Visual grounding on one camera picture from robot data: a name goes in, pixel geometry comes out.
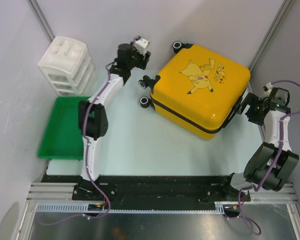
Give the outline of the yellow Pikachu hard-shell suitcase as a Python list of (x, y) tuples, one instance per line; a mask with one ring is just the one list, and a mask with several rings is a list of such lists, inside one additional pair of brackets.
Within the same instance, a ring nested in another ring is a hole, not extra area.
[(250, 70), (197, 44), (175, 41), (174, 57), (150, 78), (138, 81), (149, 96), (142, 108), (152, 107), (190, 133), (210, 140), (232, 120), (247, 89)]

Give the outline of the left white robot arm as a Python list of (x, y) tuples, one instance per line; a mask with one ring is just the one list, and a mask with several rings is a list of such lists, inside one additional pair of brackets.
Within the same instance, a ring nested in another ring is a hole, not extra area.
[(99, 151), (102, 138), (108, 131), (107, 105), (131, 76), (133, 68), (144, 70), (151, 53), (149, 41), (140, 38), (118, 46), (117, 57), (106, 65), (107, 79), (88, 100), (78, 104), (78, 128), (83, 140), (83, 166), (80, 176), (95, 181), (100, 176)]

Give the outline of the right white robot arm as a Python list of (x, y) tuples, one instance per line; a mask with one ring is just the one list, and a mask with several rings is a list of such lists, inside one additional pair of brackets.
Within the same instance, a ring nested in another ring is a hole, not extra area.
[(265, 86), (264, 94), (248, 93), (236, 107), (236, 114), (245, 114), (248, 121), (263, 126), (264, 140), (248, 161), (242, 173), (232, 173), (230, 183), (220, 188), (221, 196), (232, 201), (239, 190), (282, 189), (299, 162), (292, 152), (288, 138), (290, 93), (288, 90)]

